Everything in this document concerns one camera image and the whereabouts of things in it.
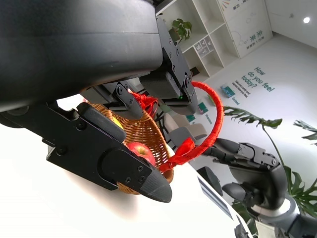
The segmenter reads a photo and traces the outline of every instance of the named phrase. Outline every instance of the wicker basket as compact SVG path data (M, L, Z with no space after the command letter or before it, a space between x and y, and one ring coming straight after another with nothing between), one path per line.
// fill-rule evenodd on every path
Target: wicker basket
M112 111L106 109L100 104L91 105L110 120L113 121L113 117L115 117L121 123L124 131L127 133L127 137L123 142L125 145L132 141L140 142L146 145L155 157L156 167L165 163L169 159L170 154L162 133L147 112L143 111L143 116L140 120L128 120L114 114ZM171 183L173 180L174 171L166 171L163 173L163 175L167 181ZM122 192L138 194L136 191L126 187L121 183L117 183L117 185Z

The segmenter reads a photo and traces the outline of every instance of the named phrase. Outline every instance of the white table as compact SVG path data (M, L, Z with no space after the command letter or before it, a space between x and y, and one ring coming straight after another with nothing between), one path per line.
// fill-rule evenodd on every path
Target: white table
M235 237L236 216L203 194L189 164L175 168L165 204L108 191L47 162L47 146L25 129L0 125L0 145L1 238Z

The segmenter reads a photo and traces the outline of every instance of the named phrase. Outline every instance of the grey chair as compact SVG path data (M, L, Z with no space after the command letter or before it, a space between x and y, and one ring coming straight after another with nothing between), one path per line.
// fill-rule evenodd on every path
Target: grey chair
M183 115L172 117L166 113L164 115L164 125L168 131L169 138L176 147L179 147L188 137L191 137L196 143L197 140L207 136L202 124L190 124Z

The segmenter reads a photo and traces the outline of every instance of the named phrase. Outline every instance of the red bow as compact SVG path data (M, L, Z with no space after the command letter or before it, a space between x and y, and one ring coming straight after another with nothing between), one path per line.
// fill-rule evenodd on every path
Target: red bow
M159 170L163 173L167 170L171 170L176 165L183 165L190 161L192 158L187 157L186 154L191 152L195 148L195 142L192 138L188 137L180 147L178 147L174 156L170 157L167 163L162 164Z
M158 102L156 98L152 97L147 97L145 95L139 95L137 93L132 93L131 94L134 96L134 98L137 100L137 102L140 104L141 108L145 110L146 107L150 106L147 109L147 113L150 116L154 116L155 112L153 112L154 104Z

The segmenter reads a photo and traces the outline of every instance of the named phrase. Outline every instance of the monstera leaf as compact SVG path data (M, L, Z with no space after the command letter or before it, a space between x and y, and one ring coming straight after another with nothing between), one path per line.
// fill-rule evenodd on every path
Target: monstera leaf
M232 203L232 208L242 217L242 219L248 225L250 232L254 235L258 232L256 222L254 219L249 215L247 208L239 201L234 200Z
M311 125L308 125L306 122L303 122L302 120L296 120L294 122L294 125L301 127L302 129L309 130L311 132L314 132L311 135L303 136L303 139L307 140L317 140L317 129L312 127Z
M301 176L297 172L292 172L290 167L284 166L287 181L288 181L288 193L295 199L301 213L309 214L312 217L317 218L317 196L312 195L317 191L317 179L312 186L305 191L305 183L302 181Z
M254 123L257 121L257 126L262 125L276 129L283 121L283 119L265 120L264 118L257 117L256 115L240 108L223 107L223 109L225 111L225 116L232 116L233 119L239 119L239 122L242 121L245 123Z

